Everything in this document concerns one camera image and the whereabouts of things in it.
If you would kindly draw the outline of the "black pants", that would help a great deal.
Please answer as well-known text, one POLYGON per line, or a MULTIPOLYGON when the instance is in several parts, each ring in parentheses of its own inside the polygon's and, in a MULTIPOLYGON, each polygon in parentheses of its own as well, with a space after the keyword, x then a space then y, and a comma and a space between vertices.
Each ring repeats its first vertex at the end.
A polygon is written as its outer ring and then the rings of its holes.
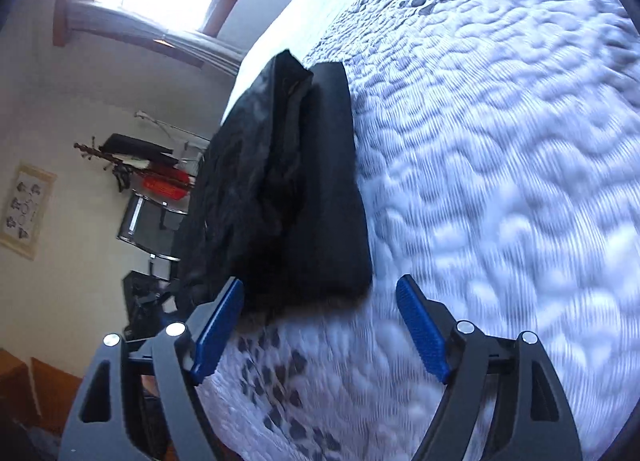
POLYGON ((174 253, 182 316, 212 302, 230 278, 242 282, 248 314, 368 292, 342 64, 305 67, 289 52, 269 60, 205 151, 174 253))

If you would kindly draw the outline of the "black metal chair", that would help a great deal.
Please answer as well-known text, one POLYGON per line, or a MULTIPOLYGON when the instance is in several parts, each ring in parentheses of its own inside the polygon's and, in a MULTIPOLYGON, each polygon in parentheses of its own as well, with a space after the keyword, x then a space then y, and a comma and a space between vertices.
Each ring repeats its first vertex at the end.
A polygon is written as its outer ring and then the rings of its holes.
POLYGON ((120 223, 117 238, 138 249, 170 262, 180 257, 174 251, 174 239, 186 212, 167 202, 133 192, 120 223))

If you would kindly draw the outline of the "red garment on rack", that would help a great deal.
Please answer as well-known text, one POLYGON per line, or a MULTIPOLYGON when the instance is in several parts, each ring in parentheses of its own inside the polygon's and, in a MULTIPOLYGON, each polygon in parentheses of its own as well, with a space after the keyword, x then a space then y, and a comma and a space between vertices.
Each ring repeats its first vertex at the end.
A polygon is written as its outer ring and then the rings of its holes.
POLYGON ((141 177, 144 188, 169 200, 181 200, 192 188, 191 176, 175 166, 152 163, 141 172, 141 177))

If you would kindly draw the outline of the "wooden coat rack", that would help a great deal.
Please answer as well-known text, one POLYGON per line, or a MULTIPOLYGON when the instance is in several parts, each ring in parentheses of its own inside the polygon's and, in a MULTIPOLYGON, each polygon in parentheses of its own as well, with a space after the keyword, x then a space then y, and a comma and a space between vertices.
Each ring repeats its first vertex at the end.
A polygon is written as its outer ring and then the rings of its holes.
MULTIPOLYGON (((174 151, 170 148, 118 133, 108 137, 101 146, 96 146, 96 139, 93 138, 90 146, 74 143, 74 148, 80 152, 84 159, 103 160, 106 163, 104 169, 112 171, 120 192, 132 189, 132 177, 134 176, 139 178, 142 185, 141 172, 152 163, 170 168, 175 166, 180 169, 179 160, 174 157, 174 151)), ((194 177, 189 175, 193 187, 194 177)))

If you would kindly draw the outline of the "white quilted bed cover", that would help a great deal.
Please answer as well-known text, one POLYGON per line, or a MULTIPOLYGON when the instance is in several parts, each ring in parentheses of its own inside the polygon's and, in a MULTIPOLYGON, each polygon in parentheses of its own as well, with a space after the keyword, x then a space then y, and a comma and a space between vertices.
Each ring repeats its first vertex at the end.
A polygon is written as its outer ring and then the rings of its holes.
POLYGON ((357 0, 343 62, 373 282, 236 329, 201 401, 247 460, 408 460, 442 398, 396 305, 538 334, 582 454, 639 400, 639 36, 620 0, 357 0))

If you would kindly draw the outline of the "grey window curtain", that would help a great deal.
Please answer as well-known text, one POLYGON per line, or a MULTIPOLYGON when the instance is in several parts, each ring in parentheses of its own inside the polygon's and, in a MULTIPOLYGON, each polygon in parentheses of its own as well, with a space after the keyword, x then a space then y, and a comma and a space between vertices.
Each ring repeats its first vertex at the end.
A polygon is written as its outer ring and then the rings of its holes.
POLYGON ((145 43, 167 43, 182 54, 207 62, 235 77, 245 53, 201 32, 171 29, 157 22, 93 0, 67 0, 66 16, 72 30, 114 36, 145 43))

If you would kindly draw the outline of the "framed wall picture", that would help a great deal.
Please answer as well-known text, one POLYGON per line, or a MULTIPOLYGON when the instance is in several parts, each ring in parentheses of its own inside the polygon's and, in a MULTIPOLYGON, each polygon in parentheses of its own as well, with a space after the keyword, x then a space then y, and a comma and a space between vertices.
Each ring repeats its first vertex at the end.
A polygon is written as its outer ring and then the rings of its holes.
POLYGON ((1 244, 13 252, 35 259, 44 213, 56 175, 21 162, 1 210, 1 244))

